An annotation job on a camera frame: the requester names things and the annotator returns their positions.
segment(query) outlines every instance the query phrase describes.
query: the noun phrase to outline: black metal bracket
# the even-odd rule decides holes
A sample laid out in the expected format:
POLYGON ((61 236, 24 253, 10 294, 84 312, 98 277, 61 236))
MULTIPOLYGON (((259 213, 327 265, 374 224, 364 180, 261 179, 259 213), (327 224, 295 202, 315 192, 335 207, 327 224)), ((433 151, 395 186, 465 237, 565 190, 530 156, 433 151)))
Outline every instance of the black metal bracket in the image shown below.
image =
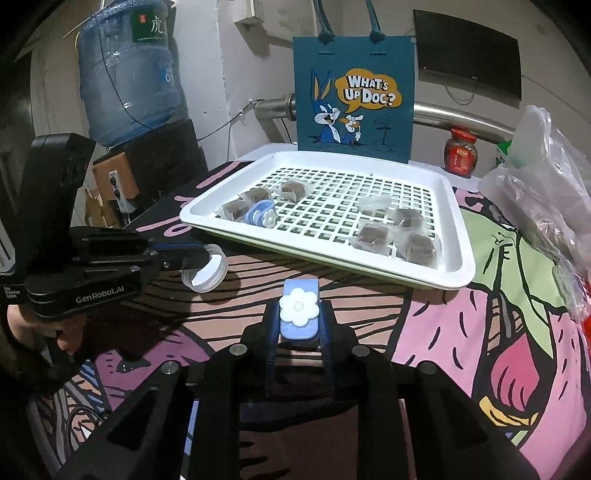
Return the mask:
MULTIPOLYGON (((360 480, 535 480, 535 469, 461 389, 433 362, 391 363, 360 345, 321 303, 320 344, 334 398, 359 404, 360 480), (413 458, 407 458, 404 400, 413 458)), ((193 400, 199 410, 187 480, 239 478, 241 401, 272 401, 278 307, 247 327, 240 343, 207 363, 166 362, 94 432, 57 480, 177 480, 193 400)))
POLYGON ((161 270, 209 262, 200 244, 155 246, 136 232, 70 228, 94 149, 76 134, 46 135, 31 145, 9 232, 16 263, 0 274, 0 304, 31 303, 41 320, 53 322, 137 296, 161 270))

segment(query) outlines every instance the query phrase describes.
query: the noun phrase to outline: plastic wrapper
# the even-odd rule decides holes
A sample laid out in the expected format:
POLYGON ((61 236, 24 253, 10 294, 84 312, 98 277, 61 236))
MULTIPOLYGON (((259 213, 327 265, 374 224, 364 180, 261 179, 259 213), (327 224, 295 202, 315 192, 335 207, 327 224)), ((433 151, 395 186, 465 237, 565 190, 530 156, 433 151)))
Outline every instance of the plastic wrapper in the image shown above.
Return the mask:
POLYGON ((552 274, 569 315, 576 322, 583 323, 591 316, 591 303, 583 279, 568 260, 558 262, 552 268, 552 274))
POLYGON ((543 108, 528 106, 505 163, 488 173, 480 191, 537 250, 554 261, 554 279, 569 315, 591 314, 591 166, 552 127, 543 108))
POLYGON ((388 218, 395 226, 404 228, 423 228, 425 218, 421 212, 415 208, 390 208, 388 209, 388 218))
POLYGON ((387 210, 392 205, 390 195, 369 195, 357 199, 357 208, 362 213, 373 215, 378 210, 387 210))
POLYGON ((441 258, 441 242, 426 231, 411 227, 394 228, 396 251, 408 262, 437 268, 441 258))
POLYGON ((231 222, 239 222, 244 218, 252 207, 252 203, 244 199, 232 200, 224 203, 217 211, 216 215, 231 222))
POLYGON ((359 233, 348 238, 349 244, 359 250, 379 255, 389 255, 388 245, 394 240, 394 228, 385 223, 370 220, 359 222, 359 233))
POLYGON ((577 270, 587 278, 591 271, 591 199, 581 171, 589 182, 588 160, 552 127, 545 109, 529 105, 515 131, 506 166, 539 194, 544 206, 560 212, 577 238, 576 252, 572 252, 577 270))
POLYGON ((314 191, 314 186, 306 183, 303 180, 289 179, 282 183, 275 193, 281 200, 298 203, 303 198, 306 198, 314 191))
POLYGON ((263 200, 271 200, 271 191, 265 187, 255 187, 238 195, 241 199, 246 200, 251 205, 262 202, 263 200))

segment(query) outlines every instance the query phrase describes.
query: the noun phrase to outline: white flower decoration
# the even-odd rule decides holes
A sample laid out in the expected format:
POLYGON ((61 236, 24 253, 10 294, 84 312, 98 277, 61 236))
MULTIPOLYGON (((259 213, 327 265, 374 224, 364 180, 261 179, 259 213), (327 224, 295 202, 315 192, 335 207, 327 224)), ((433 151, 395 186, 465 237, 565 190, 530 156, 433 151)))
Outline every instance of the white flower decoration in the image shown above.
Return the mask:
POLYGON ((279 317, 284 322, 293 322, 296 327, 305 327, 311 319, 320 313, 318 295, 313 291, 294 288, 289 295, 279 299, 281 312, 279 317))

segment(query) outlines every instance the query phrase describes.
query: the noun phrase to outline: red jar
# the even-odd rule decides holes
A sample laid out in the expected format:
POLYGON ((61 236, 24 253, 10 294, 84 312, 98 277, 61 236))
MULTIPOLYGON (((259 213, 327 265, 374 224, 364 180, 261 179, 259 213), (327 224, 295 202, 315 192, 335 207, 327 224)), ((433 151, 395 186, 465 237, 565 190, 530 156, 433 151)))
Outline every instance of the red jar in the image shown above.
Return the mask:
POLYGON ((470 132, 452 128, 452 137, 445 144, 445 169, 460 177, 470 178, 476 162, 478 151, 474 143, 476 137, 470 132))

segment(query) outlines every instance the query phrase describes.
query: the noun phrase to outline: wall-mounted tv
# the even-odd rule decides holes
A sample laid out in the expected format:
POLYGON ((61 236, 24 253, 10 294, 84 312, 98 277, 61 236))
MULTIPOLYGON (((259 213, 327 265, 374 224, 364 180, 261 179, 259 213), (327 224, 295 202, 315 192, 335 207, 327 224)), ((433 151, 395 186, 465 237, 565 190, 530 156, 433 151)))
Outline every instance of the wall-mounted tv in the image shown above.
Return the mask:
POLYGON ((461 18, 413 12, 420 80, 521 100, 516 38, 461 18))

